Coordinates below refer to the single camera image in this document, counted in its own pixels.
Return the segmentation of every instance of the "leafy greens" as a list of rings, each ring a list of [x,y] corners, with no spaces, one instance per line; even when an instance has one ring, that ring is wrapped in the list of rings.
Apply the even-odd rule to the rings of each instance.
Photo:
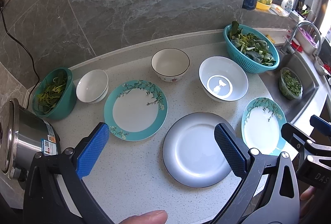
[[[228,38],[241,53],[253,61],[265,66],[273,66],[276,63],[274,57],[269,53],[267,42],[251,33],[244,35],[237,21],[232,22]]]
[[[292,77],[291,72],[287,69],[283,71],[283,80],[287,89],[295,96],[299,96],[301,93],[301,84],[295,78]]]
[[[59,102],[67,85],[67,74],[64,71],[59,71],[57,77],[46,86],[42,93],[38,94],[39,105],[44,107],[44,113],[49,113]]]

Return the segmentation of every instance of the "red object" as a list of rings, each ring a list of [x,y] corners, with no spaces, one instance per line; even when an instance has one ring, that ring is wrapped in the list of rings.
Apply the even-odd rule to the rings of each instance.
[[[293,40],[291,42],[292,48],[294,48],[295,50],[299,51],[300,53],[303,51],[302,50],[302,46],[299,46],[297,43],[295,43]]]
[[[324,64],[324,68],[331,74],[331,68],[327,64]]]

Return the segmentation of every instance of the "sticker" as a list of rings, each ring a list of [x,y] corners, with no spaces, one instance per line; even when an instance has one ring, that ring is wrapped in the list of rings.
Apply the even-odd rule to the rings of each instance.
[[[53,143],[56,143],[56,139],[54,136],[50,136],[50,135],[47,135],[48,136],[48,140],[53,142]]]
[[[58,149],[55,143],[41,139],[41,152],[45,155],[56,155],[58,153]]]
[[[43,121],[45,122],[47,130],[48,130],[48,140],[53,143],[56,143],[55,133],[54,133],[52,126],[49,125],[49,123],[47,121],[45,121],[45,120],[43,120]]]

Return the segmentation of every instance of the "bowl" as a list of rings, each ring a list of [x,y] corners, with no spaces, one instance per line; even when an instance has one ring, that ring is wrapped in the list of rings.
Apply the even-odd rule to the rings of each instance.
[[[204,60],[199,67],[199,78],[205,90],[219,102],[237,101],[248,90],[244,70],[225,57],[215,56]]]
[[[295,77],[295,78],[299,81],[299,83],[300,83],[300,85],[301,85],[301,93],[300,93],[299,96],[295,96],[295,95],[294,95],[292,92],[290,92],[290,90],[286,87],[285,82],[284,82],[284,79],[283,79],[283,72],[284,72],[285,70],[289,70],[290,73],[291,73],[291,75],[292,75],[292,77]],[[280,90],[280,92],[281,92],[282,95],[284,95],[287,99],[289,99],[289,100],[294,100],[294,99],[300,100],[300,99],[301,99],[301,97],[302,97],[302,83],[301,83],[299,77],[297,76],[297,74],[296,74],[295,72],[293,72],[290,68],[283,67],[283,68],[280,70],[280,78],[279,78],[279,83],[278,83],[278,85],[279,85],[279,90]]]
[[[63,94],[61,95],[61,98],[56,104],[56,106],[48,113],[44,113],[44,107],[40,105],[38,95],[44,91],[45,87],[48,84],[53,82],[53,79],[55,79],[58,76],[59,71],[61,70],[64,71],[67,76],[66,88]],[[40,83],[40,85],[38,86],[37,90],[34,93],[33,102],[31,106],[34,113],[40,118],[45,117],[53,120],[60,120],[67,117],[71,113],[71,111],[73,110],[76,104],[76,101],[77,101],[76,88],[73,83],[72,72],[68,68],[58,67],[55,68],[53,71],[51,71]]]
[[[324,63],[322,62],[322,60],[320,59],[320,57],[315,56],[314,59],[314,67],[317,71],[317,73],[320,76],[324,76],[326,74],[326,72],[328,72],[325,68],[324,68]]]
[[[213,99],[215,102],[227,102],[225,100],[221,100],[221,99],[218,99],[216,98],[215,96],[211,95],[204,86],[202,86],[202,88],[204,89],[204,92],[207,94],[207,96],[211,99]]]
[[[175,82],[188,70],[190,59],[180,49],[165,48],[154,54],[151,64],[160,79],[166,82]]]
[[[85,74],[76,88],[77,98],[81,102],[100,102],[108,92],[108,75],[103,70],[92,70]]]

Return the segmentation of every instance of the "yellow bowl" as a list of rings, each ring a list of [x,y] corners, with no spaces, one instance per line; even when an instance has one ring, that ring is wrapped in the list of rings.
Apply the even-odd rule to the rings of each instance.
[[[265,5],[260,2],[256,3],[256,8],[258,8],[260,10],[268,10],[268,9],[270,9],[270,7],[271,7],[271,5]]]

